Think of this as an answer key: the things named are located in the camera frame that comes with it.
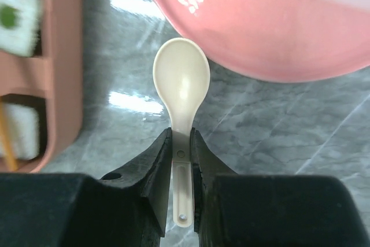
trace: screw hole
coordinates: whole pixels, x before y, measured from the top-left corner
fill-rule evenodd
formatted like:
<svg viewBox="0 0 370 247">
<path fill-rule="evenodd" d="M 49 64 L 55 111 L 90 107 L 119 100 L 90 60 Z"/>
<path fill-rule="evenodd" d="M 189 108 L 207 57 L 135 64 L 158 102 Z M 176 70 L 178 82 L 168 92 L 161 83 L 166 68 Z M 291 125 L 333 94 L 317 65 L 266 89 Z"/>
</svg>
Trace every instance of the screw hole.
<svg viewBox="0 0 370 247">
<path fill-rule="evenodd" d="M 119 179 L 120 177 L 122 177 L 120 173 L 108 173 L 103 176 L 102 180 Z"/>
<path fill-rule="evenodd" d="M 177 151 L 177 156 L 178 157 L 184 157 L 185 156 L 185 152 L 183 150 L 179 150 L 179 151 Z"/>
<path fill-rule="evenodd" d="M 180 221 L 186 221 L 186 220 L 187 220 L 187 217 L 186 217 L 186 215 L 185 215 L 185 214 L 181 214 L 181 215 L 179 216 L 179 219 L 180 219 Z"/>
</svg>

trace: spoon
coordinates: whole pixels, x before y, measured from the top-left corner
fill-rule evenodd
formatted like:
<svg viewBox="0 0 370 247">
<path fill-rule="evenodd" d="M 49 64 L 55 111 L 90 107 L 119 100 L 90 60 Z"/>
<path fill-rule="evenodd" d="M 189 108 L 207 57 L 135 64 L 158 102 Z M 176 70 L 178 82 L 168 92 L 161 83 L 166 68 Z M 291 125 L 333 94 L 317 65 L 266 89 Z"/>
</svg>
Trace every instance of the spoon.
<svg viewBox="0 0 370 247">
<path fill-rule="evenodd" d="M 188 227 L 194 218 L 190 131 L 209 88 L 206 55 L 191 40 L 171 39 L 161 46 L 154 59 L 153 80 L 171 119 L 173 221 Z"/>
</svg>

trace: gray marble surface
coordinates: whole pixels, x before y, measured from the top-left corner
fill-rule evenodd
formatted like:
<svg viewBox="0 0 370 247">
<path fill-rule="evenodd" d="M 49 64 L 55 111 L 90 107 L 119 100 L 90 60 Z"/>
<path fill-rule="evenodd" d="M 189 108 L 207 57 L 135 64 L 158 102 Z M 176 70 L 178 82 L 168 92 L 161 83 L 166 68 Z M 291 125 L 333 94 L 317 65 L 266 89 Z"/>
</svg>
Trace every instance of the gray marble surface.
<svg viewBox="0 0 370 247">
<path fill-rule="evenodd" d="M 179 35 L 152 0 L 84 0 L 83 9 L 84 124 L 43 172 L 100 178 L 170 125 L 151 71 L 158 48 Z M 370 68 L 303 84 L 210 68 L 194 126 L 211 150 L 239 173 L 337 176 L 370 228 Z M 198 246 L 193 228 L 174 225 L 171 202 L 161 246 Z"/>
</svg>

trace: pink bowl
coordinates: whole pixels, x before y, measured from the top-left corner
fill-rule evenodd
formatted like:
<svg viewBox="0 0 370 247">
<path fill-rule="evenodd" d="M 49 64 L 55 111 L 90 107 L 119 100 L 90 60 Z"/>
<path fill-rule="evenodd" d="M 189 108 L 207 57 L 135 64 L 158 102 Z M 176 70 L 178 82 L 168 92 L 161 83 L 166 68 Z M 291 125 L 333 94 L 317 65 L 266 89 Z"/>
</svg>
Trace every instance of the pink bowl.
<svg viewBox="0 0 370 247">
<path fill-rule="evenodd" d="M 182 36 L 246 76 L 304 82 L 370 64 L 370 5 L 362 0 L 155 1 Z"/>
</svg>

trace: pink container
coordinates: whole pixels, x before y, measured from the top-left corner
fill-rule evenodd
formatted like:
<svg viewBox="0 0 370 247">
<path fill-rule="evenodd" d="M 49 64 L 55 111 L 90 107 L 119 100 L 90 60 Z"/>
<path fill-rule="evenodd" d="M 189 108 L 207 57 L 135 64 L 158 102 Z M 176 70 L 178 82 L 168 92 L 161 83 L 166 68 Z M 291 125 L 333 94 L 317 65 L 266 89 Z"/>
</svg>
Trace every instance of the pink container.
<svg viewBox="0 0 370 247">
<path fill-rule="evenodd" d="M 37 172 L 69 146 L 82 124 L 82 0 L 43 0 L 42 55 L 23 58 L 0 51 L 0 95 L 46 99 L 46 152 L 19 160 L 19 172 Z M 0 158 L 0 171 L 7 171 Z"/>
<path fill-rule="evenodd" d="M 370 65 L 369 0 L 155 0 L 220 65 L 273 82 L 331 78 Z"/>
</svg>

